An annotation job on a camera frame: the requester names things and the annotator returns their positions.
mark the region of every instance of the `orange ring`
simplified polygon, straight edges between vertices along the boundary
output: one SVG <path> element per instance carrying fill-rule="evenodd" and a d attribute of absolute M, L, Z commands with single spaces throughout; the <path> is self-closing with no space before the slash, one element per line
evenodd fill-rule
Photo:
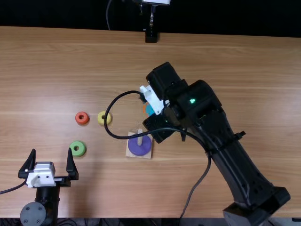
<path fill-rule="evenodd" d="M 75 116 L 75 121 L 79 125 L 85 125 L 90 120 L 89 115 L 85 112 L 78 112 Z"/>

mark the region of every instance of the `cable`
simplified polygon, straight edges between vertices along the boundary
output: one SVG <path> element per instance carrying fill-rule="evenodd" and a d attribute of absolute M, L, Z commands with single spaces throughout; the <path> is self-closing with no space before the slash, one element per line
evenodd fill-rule
<path fill-rule="evenodd" d="M 167 131 L 167 130 L 172 130 L 172 131 L 177 131 L 177 132 L 180 132 L 180 133 L 183 133 L 189 137 L 191 137 L 192 139 L 196 140 L 206 151 L 206 146 L 205 144 L 203 143 L 203 141 L 201 139 L 199 139 L 197 136 L 193 135 L 192 133 L 189 133 L 185 130 L 182 130 L 182 129 L 177 129 L 177 128 L 172 128 L 172 127 L 164 127 L 164 128 L 159 128 L 159 129 L 154 129 L 154 130 L 150 130 L 150 131 L 147 131 L 147 132 L 143 132 L 143 133 L 140 133 L 140 134 L 135 134 L 135 135 L 131 135 L 131 136 L 118 136 L 118 135 L 115 135 L 113 134 L 109 128 L 108 128 L 108 124 L 107 124 L 107 117 L 108 117 L 108 114 L 110 112 L 110 109 L 113 107 L 113 105 L 116 103 L 116 101 L 120 98 L 122 98 L 123 96 L 126 96 L 128 94 L 132 94 L 132 93 L 136 93 L 136 94 L 139 94 L 140 96 L 143 96 L 142 93 L 136 91 L 136 90 L 132 90 L 132 91 L 127 91 L 127 92 L 124 92 L 120 95 L 118 95 L 117 97 L 115 97 L 113 99 L 113 101 L 109 104 L 106 112 L 105 112 L 105 115 L 104 115 L 104 128 L 105 130 L 107 131 L 107 133 L 115 138 L 115 139 L 120 139 L 120 140 L 127 140 L 127 139 L 132 139 L 132 138 L 136 138 L 136 137 L 143 137 L 145 135 L 148 135 L 148 134 L 153 134 L 153 133 L 158 133 L 158 132 L 161 132 L 161 131 Z"/>
<path fill-rule="evenodd" d="M 195 185 L 192 187 L 191 191 L 189 192 L 189 195 L 188 195 L 188 198 L 187 198 L 187 201 L 186 201 L 186 204 L 185 204 L 185 207 L 183 209 L 183 212 L 180 216 L 180 219 L 184 216 L 185 214 L 185 211 L 188 207 L 188 204 L 189 204 L 189 201 L 190 201 L 190 198 L 194 192 L 194 190 L 197 188 L 197 186 L 202 182 L 202 180 L 206 177 L 207 173 L 209 172 L 210 170 L 210 166 L 211 166 L 211 158 L 208 157 L 208 164 L 207 164 L 207 168 L 205 169 L 203 175 L 200 177 L 200 179 L 195 183 Z"/>
<path fill-rule="evenodd" d="M 112 3 L 112 0 L 109 0 L 108 1 L 108 4 L 107 4 L 107 9 L 105 11 L 105 18 L 106 18 L 106 21 L 107 21 L 107 25 L 108 25 L 108 30 L 110 31 L 110 25 L 109 25 L 109 8 L 110 8 L 110 4 Z"/>
<path fill-rule="evenodd" d="M 74 225 L 72 225 L 72 224 L 69 224 L 69 223 L 63 223 L 62 225 L 60 225 L 60 226 L 64 226 L 64 225 L 71 225 L 71 226 L 74 226 Z"/>
<path fill-rule="evenodd" d="M 176 129 L 176 128 L 169 128 L 169 127 L 159 128 L 159 129 L 154 129 L 154 130 L 150 130 L 150 131 L 148 131 L 148 132 L 144 132 L 144 133 L 140 133 L 140 134 L 135 134 L 135 135 L 131 135 L 131 136 L 118 136 L 118 135 L 113 134 L 113 133 L 109 130 L 108 125 L 107 125 L 107 117 L 108 117 L 108 114 L 109 114 L 109 112 L 110 112 L 110 109 L 113 107 L 113 105 L 116 103 L 117 100 L 119 100 L 120 98 L 122 98 L 122 97 L 124 97 L 124 96 L 126 96 L 126 95 L 128 95 L 128 94 L 132 94 L 132 93 L 139 94 L 141 97 L 143 97 L 143 94 L 142 94 L 142 93 L 140 93 L 140 92 L 138 92 L 138 91 L 135 91 L 135 90 L 128 91 L 128 92 L 124 92 L 124 93 L 118 95 L 117 97 L 115 97 L 115 98 L 113 99 L 113 101 L 109 104 L 109 106 L 108 106 L 108 108 L 107 108 L 107 110 L 106 110 L 106 112 L 105 112 L 105 115 L 104 115 L 104 128 L 105 128 L 105 130 L 107 131 L 107 133 L 108 133 L 111 137 L 116 138 L 116 139 L 121 139 L 121 140 L 123 140 L 123 139 L 132 139 L 132 138 L 136 138 L 136 137 L 143 137 L 143 136 L 145 136 L 145 135 L 157 133 L 157 132 L 160 132 L 160 131 L 172 130 L 172 131 L 177 131 L 177 132 L 183 133 L 183 134 L 185 134 L 185 135 L 187 135 L 187 136 L 193 138 L 194 140 L 196 140 L 196 141 L 204 148 L 205 151 L 207 151 L 207 148 L 206 148 L 205 144 L 204 144 L 203 141 L 200 140 L 197 136 L 195 136 L 195 135 L 193 135 L 192 133 L 189 133 L 189 132 L 187 132 L 187 131 L 185 131 L 185 130 Z M 210 156 L 208 156 L 208 164 L 207 164 L 207 168 L 205 169 L 205 171 L 204 171 L 203 175 L 200 177 L 200 179 L 199 179 L 199 180 L 195 183 L 195 185 L 192 187 L 192 189 L 191 189 L 191 191 L 190 191 L 190 193 L 189 193 L 189 195 L 188 195 L 188 198 L 187 198 L 185 207 L 184 207 L 184 209 L 183 209 L 183 212 L 182 212 L 182 214 L 181 214 L 181 216 L 180 216 L 179 224 L 180 224 L 181 218 L 182 218 L 182 217 L 184 216 L 184 214 L 185 214 L 185 211 L 186 211 L 186 209 L 187 209 L 187 207 L 188 207 L 189 201 L 190 201 L 190 199 L 191 199 L 191 196 L 192 196 L 194 190 L 197 188 L 197 186 L 198 186 L 198 185 L 202 182 L 202 180 L 205 178 L 205 176 L 207 175 L 208 171 L 210 170 L 210 166 L 211 166 L 211 158 L 210 158 Z"/>
<path fill-rule="evenodd" d="M 271 222 L 271 220 L 268 220 L 268 222 L 269 222 L 272 226 L 275 226 L 275 224 L 273 224 L 273 223 Z"/>
<path fill-rule="evenodd" d="M 71 221 L 72 223 L 74 223 L 75 226 L 77 226 L 77 223 L 74 220 L 70 219 L 70 218 L 63 219 L 61 222 L 57 222 L 57 225 L 58 226 L 61 226 L 61 225 L 64 225 L 64 224 L 70 224 L 71 225 L 71 223 L 67 223 L 67 221 Z"/>
<path fill-rule="evenodd" d="M 110 225 L 108 224 L 108 222 L 105 220 L 105 218 L 103 218 L 103 221 L 106 223 L 107 226 L 110 226 Z"/>
<path fill-rule="evenodd" d="M 1 191 L 0 194 L 5 194 L 5 193 L 8 193 L 8 192 L 12 192 L 14 190 L 17 190 L 18 188 L 22 187 L 25 184 L 26 184 L 26 180 L 22 184 L 20 184 L 20 185 L 18 185 L 16 187 L 12 187 L 12 188 L 10 188 L 8 190 Z"/>

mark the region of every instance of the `green led light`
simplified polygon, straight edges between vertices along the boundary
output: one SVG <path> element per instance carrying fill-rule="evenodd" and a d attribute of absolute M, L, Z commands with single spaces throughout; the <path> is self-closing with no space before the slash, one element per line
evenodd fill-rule
<path fill-rule="evenodd" d="M 190 101 L 191 104 L 193 104 L 194 102 L 196 102 L 195 99 L 190 99 L 189 101 Z"/>

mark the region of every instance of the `black post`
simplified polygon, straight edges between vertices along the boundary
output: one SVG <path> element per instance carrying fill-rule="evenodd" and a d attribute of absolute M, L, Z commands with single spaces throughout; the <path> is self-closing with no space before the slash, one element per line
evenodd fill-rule
<path fill-rule="evenodd" d="M 58 202 L 60 201 L 60 186 L 37 187 L 36 202 L 41 203 L 46 209 L 44 226 L 56 226 Z"/>

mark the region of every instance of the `purple ring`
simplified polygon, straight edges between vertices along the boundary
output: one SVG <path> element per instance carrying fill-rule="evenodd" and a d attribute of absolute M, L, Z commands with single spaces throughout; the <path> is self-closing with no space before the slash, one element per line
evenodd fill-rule
<path fill-rule="evenodd" d="M 151 139 L 149 136 L 142 137 L 142 145 L 138 146 L 137 144 L 138 138 L 129 139 L 128 141 L 128 149 L 131 153 L 137 156 L 146 155 L 151 150 Z"/>

